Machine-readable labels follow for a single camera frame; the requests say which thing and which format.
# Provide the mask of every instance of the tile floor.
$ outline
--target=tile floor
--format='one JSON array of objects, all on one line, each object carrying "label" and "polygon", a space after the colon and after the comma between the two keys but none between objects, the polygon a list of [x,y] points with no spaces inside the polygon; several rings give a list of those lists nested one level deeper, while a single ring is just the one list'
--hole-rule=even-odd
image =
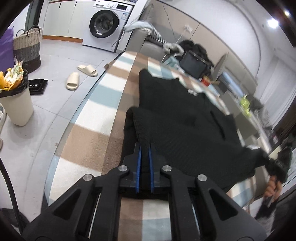
[{"label": "tile floor", "polygon": [[[32,221],[39,213],[45,179],[56,147],[76,109],[104,72],[103,66],[116,54],[78,43],[42,40],[41,66],[29,79],[48,79],[41,96],[32,96],[34,114],[24,127],[14,125],[7,116],[1,138],[1,159],[13,184],[20,211]],[[93,65],[98,77],[78,71],[80,64]],[[78,71],[80,85],[69,91],[65,82]],[[0,176],[0,207],[11,208],[8,190]]]}]

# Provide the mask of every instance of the wall outlet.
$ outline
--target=wall outlet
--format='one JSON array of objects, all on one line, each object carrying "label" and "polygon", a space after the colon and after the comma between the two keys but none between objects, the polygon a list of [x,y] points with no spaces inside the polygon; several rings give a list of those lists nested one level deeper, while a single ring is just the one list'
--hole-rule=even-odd
[{"label": "wall outlet", "polygon": [[192,32],[192,27],[189,26],[189,24],[185,24],[185,30],[191,34]]}]

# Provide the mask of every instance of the black sweater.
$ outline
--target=black sweater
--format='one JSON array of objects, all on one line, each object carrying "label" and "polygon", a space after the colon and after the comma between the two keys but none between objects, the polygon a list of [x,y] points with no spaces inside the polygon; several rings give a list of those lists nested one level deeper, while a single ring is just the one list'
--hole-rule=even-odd
[{"label": "black sweater", "polygon": [[224,191],[255,174],[267,163],[266,153],[242,147],[232,115],[225,116],[204,93],[188,93],[178,79],[139,73],[139,107],[126,113],[122,160],[142,147],[141,184],[149,187],[148,148],[184,174],[209,176]]}]

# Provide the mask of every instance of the black garbage bag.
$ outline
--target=black garbage bag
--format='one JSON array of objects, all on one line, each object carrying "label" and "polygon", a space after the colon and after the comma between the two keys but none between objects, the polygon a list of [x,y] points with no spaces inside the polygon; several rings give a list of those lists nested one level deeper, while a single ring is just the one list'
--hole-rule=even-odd
[{"label": "black garbage bag", "polygon": [[9,90],[9,91],[2,90],[0,93],[0,98],[22,93],[26,88],[29,87],[29,73],[26,69],[23,69],[23,71],[24,71],[24,75],[22,77],[21,83],[13,90]]}]

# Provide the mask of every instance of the striped cloth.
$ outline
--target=striped cloth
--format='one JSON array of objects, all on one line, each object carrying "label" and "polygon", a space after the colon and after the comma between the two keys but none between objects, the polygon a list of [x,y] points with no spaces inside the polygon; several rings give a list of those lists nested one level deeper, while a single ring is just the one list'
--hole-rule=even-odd
[{"label": "striped cloth", "polygon": [[[156,77],[178,77],[189,92],[205,92],[213,104],[229,113],[211,86],[206,88],[142,54],[124,52],[98,79],[60,140],[45,184],[49,205],[84,174],[99,176],[118,166],[126,111],[139,104],[138,74],[143,68]],[[236,184],[228,195],[243,207],[253,198],[255,187],[253,177]],[[171,240],[168,202],[122,198],[118,240]]]}]

